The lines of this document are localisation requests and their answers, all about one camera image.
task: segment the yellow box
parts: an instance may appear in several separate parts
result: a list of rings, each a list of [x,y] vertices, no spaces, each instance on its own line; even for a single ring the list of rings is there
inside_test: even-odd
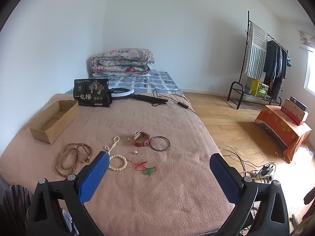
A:
[[[253,96],[258,98],[265,98],[269,87],[268,85],[263,84],[260,81],[253,80],[251,88],[253,89],[252,90]]]

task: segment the blue checkered bed sheet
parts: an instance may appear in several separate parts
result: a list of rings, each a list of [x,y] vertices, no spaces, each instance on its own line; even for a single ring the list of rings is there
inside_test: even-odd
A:
[[[109,88],[127,86],[134,88],[137,93],[158,93],[179,94],[184,96],[168,72],[151,72],[150,76],[111,76],[111,77],[91,77],[91,79],[109,79]],[[73,89],[66,94],[73,94]]]

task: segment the pink blanket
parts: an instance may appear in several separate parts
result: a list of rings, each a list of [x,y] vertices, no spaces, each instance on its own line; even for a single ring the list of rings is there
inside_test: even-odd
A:
[[[187,103],[182,97],[172,97]],[[57,94],[45,107],[68,99],[73,98]],[[135,131],[165,136],[171,148],[157,152],[150,146],[135,147]],[[88,144],[93,159],[104,146],[112,146],[115,136],[120,141],[111,154],[135,163],[148,161],[147,166],[155,166],[156,171],[147,176],[128,163],[123,171],[106,172],[92,200],[85,203],[105,235],[189,236],[223,224],[234,206],[209,168],[210,156],[219,150],[200,119],[171,100],[157,107],[133,99],[113,101],[109,108],[80,107],[78,117],[53,144],[34,139],[27,123],[0,158],[0,174],[10,184],[22,184],[34,192],[40,178],[63,180],[55,171],[55,162],[68,143]],[[111,165],[119,166],[119,160],[113,159]]]

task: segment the red watch strap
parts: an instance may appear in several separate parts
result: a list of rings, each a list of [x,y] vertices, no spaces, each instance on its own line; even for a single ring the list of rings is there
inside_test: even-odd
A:
[[[143,136],[146,138],[146,141],[144,143],[142,142],[137,142],[137,139],[140,137],[140,136]],[[134,140],[134,145],[135,146],[138,146],[138,147],[142,147],[142,146],[147,146],[149,143],[150,143],[150,135],[143,132],[143,131],[140,131],[140,132],[136,132],[135,135],[133,136],[133,140]]]

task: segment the dark purple box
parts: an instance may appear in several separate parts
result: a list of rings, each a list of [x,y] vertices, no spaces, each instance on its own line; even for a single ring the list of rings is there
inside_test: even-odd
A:
[[[294,98],[293,96],[290,97],[290,101],[293,102],[294,104],[296,104],[299,108],[301,108],[304,112],[307,112],[308,107],[306,105],[304,105],[303,103],[301,103],[299,100],[297,100],[296,98]]]

